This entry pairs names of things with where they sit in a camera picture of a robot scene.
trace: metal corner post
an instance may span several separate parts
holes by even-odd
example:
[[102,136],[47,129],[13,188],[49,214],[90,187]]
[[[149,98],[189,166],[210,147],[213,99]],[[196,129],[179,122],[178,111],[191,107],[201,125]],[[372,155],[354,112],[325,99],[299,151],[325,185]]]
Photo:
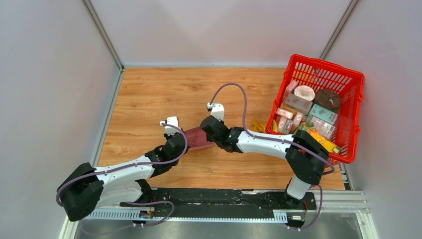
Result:
[[84,4],[85,9],[88,12],[88,15],[90,16],[91,20],[93,21],[95,28],[97,29],[98,33],[101,36],[101,39],[103,40],[105,46],[107,47],[107,50],[109,51],[111,57],[113,58],[114,62],[116,63],[117,67],[120,71],[123,71],[124,65],[121,62],[116,49],[114,48],[113,44],[111,43],[110,38],[107,35],[106,30],[104,29],[103,24],[100,21],[100,17],[98,16],[97,12],[95,11],[94,5],[92,4],[91,0],[81,0],[81,2]]
[[344,26],[347,24],[347,21],[351,18],[358,3],[359,3],[359,0],[350,1],[349,5],[347,6],[346,10],[343,13],[343,16],[341,17],[340,21],[335,27],[334,32],[332,33],[330,39],[328,40],[327,45],[322,51],[321,56],[319,56],[320,59],[325,60],[327,58],[330,50],[332,49],[334,43],[337,41],[338,36],[340,36],[341,31],[343,31]]

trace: brown round object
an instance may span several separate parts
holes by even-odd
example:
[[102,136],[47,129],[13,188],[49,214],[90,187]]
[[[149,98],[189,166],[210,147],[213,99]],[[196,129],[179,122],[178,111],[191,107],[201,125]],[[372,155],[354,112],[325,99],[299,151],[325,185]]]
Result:
[[340,96],[329,89],[321,89],[315,94],[314,103],[328,110],[335,111],[340,108]]

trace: red basket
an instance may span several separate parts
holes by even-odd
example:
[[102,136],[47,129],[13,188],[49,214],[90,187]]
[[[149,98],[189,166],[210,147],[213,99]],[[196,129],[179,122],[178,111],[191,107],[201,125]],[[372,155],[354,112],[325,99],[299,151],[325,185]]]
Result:
[[282,103],[284,90],[291,80],[298,81],[299,86],[309,86],[315,92],[323,88],[330,89],[341,96],[341,106],[337,112],[338,120],[334,125],[335,130],[331,141],[342,150],[340,155],[330,153],[328,161],[333,165],[341,162],[352,163],[356,157],[356,146],[360,133],[359,112],[363,100],[364,78],[360,72],[328,61],[297,54],[291,56],[267,122],[267,133],[279,134],[272,131],[271,126],[276,117],[276,109]]

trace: wooden table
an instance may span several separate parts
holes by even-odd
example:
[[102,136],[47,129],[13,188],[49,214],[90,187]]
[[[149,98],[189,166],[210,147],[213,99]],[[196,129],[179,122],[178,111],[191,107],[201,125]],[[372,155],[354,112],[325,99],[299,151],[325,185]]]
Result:
[[[248,96],[246,125],[266,123],[285,68],[127,68],[108,127],[99,166],[140,157],[165,143],[161,120],[178,116],[184,130],[210,115],[206,104],[224,83],[240,83]],[[242,125],[243,96],[236,86],[216,98],[228,127]],[[255,153],[227,153],[217,146],[188,152],[151,187],[285,189],[293,172],[286,161]],[[324,189],[344,190],[339,168],[323,177]]]

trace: gray wall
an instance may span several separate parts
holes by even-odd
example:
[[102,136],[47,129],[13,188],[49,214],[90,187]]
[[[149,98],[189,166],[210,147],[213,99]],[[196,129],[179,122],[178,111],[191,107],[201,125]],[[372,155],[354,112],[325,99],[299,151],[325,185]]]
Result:
[[286,65],[319,57],[349,0],[93,0],[128,65]]
[[92,158],[117,78],[80,1],[1,1],[0,238],[58,237],[55,191]]
[[352,182],[382,239],[421,238],[422,2],[362,0],[328,60],[366,76]]

